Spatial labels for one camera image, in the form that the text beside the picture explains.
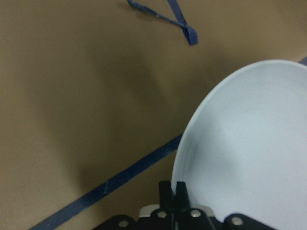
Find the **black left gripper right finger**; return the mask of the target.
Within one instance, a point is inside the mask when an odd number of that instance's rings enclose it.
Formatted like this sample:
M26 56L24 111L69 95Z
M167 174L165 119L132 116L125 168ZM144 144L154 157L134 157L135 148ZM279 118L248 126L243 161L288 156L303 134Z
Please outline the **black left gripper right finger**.
M175 208L177 212L186 212L191 208L189 194L185 182L177 182Z

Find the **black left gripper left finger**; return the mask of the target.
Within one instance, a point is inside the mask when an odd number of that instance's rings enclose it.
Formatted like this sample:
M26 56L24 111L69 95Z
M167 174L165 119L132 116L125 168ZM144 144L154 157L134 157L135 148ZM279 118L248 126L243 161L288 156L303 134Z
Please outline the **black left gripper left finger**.
M173 212L174 208L174 194L169 181L159 182L159 203L160 208L166 212Z

